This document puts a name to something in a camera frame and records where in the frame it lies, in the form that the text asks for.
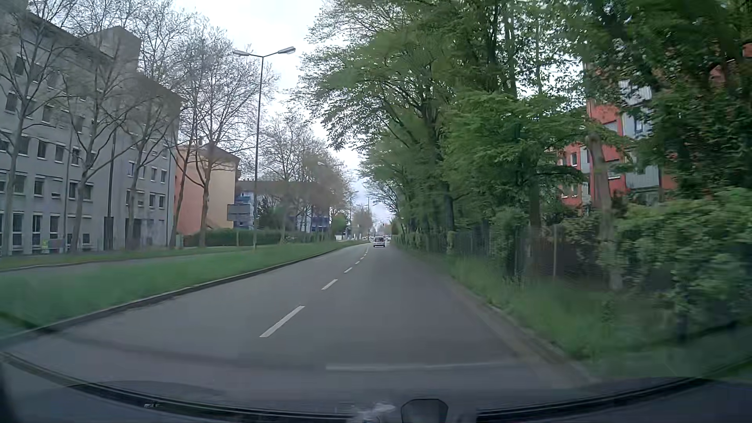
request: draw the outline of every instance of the fence post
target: fence post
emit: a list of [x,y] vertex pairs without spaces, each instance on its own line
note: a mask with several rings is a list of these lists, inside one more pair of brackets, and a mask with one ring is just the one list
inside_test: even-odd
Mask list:
[[559,252],[558,249],[558,231],[557,228],[559,225],[554,224],[553,225],[553,272],[551,273],[551,281],[556,281],[556,259]]

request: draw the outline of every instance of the hedge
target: hedge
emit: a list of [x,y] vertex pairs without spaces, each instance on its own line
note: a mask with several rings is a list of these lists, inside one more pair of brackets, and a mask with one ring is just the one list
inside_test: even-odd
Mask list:
[[[206,246],[207,247],[230,247],[235,246],[235,233],[238,233],[238,240],[240,246],[253,245],[253,231],[252,230],[235,230],[230,228],[207,230],[206,231]],[[306,233],[306,232],[285,232],[285,242],[316,242],[319,233]],[[324,239],[329,239],[329,234],[324,233]],[[257,245],[272,245],[277,244],[280,241],[279,230],[259,230],[256,234]],[[186,235],[183,238],[184,247],[197,247],[199,246],[199,234],[194,233],[192,235]]]

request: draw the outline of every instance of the windshield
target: windshield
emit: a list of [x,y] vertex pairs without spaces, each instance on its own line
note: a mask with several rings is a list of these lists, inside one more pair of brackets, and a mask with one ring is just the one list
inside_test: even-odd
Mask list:
[[749,2],[0,3],[10,391],[747,381]]

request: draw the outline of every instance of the curb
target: curb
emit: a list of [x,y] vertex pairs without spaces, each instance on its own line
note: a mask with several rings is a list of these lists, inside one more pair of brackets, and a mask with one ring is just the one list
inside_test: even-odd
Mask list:
[[83,324],[83,323],[88,323],[91,321],[99,320],[101,318],[105,318],[110,315],[115,315],[120,312],[125,312],[126,310],[137,309],[137,308],[141,308],[145,306],[151,306],[156,303],[161,303],[162,301],[171,300],[181,295],[191,294],[192,292],[202,291],[204,289],[212,288],[218,285],[224,285],[230,282],[239,281],[241,279],[246,279],[246,278],[250,278],[253,276],[261,275],[263,273],[271,272],[272,270],[276,270],[282,267],[300,263],[305,260],[310,260],[312,258],[323,256],[324,254],[329,254],[334,251],[339,251],[343,248],[334,248],[329,251],[316,253],[311,256],[295,259],[292,261],[288,261],[286,263],[275,264],[274,266],[266,267],[264,269],[253,270],[251,272],[241,273],[240,275],[233,275],[233,276],[228,276],[222,279],[202,282],[198,285],[181,288],[175,291],[164,292],[162,294],[156,294],[151,297],[141,298],[139,300],[133,300],[128,303],[120,304],[118,306],[107,307],[106,309],[97,310],[95,312],[87,313],[85,315],[67,318],[65,320],[56,321],[54,323],[46,324],[44,326],[24,330],[23,332],[14,333],[4,338],[0,338],[0,348],[5,348],[5,347],[8,347],[10,345],[14,345],[20,342],[25,342],[25,341],[34,339],[35,337],[38,337],[38,336],[50,335],[52,333],[56,333],[61,330],[68,329],[69,327],[75,326],[77,324]]
[[154,259],[160,259],[160,258],[173,258],[173,257],[190,257],[190,256],[198,256],[198,255],[207,255],[207,254],[224,254],[224,253],[233,253],[238,251],[252,251],[253,248],[243,249],[243,250],[233,250],[233,251],[212,251],[211,253],[195,253],[195,254],[178,254],[173,256],[159,256],[159,257],[123,257],[123,258],[114,258],[110,260],[88,260],[88,261],[76,261],[76,262],[68,262],[68,263],[50,263],[50,264],[32,264],[29,266],[21,266],[21,267],[9,267],[7,269],[0,269],[0,273],[6,273],[6,272],[17,272],[19,270],[28,270],[28,269],[39,269],[44,267],[68,267],[68,266],[78,266],[80,264],[93,264],[93,263],[116,263],[118,261],[128,261],[128,260],[154,260]]
[[[541,373],[546,379],[555,379],[556,383],[561,384],[562,388],[571,387],[567,385],[592,385],[601,382],[601,380],[591,374],[585,366],[572,360],[561,348],[548,342],[546,339],[541,338],[537,333],[522,325],[517,319],[510,316],[507,312],[504,312],[499,307],[489,303],[486,299],[471,291],[468,287],[457,281],[455,278],[449,276],[453,282],[455,292],[460,295],[464,295],[474,305],[489,312],[494,318],[499,319],[503,324],[503,330],[497,330],[493,327],[492,322],[488,322],[484,316],[480,315],[481,320],[491,326],[491,329],[497,332],[497,334],[503,338],[506,344],[520,356],[520,358],[528,361],[536,367],[538,363],[530,355],[534,355],[540,358],[543,364],[556,367],[555,370],[544,371]],[[502,336],[500,332],[512,332],[515,342],[510,342],[509,336]]]

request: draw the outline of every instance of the grass median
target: grass median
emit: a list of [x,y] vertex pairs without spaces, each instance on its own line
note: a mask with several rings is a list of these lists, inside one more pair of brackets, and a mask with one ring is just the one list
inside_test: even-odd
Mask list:
[[334,251],[356,242],[270,245],[190,260],[100,263],[0,275],[0,336],[140,298]]
[[231,251],[246,251],[253,247],[185,248],[180,250],[155,249],[146,251],[98,251],[79,254],[39,254],[0,258],[0,270],[18,267],[63,263],[94,263],[97,261],[134,260],[141,258],[178,257],[197,254],[213,254]]

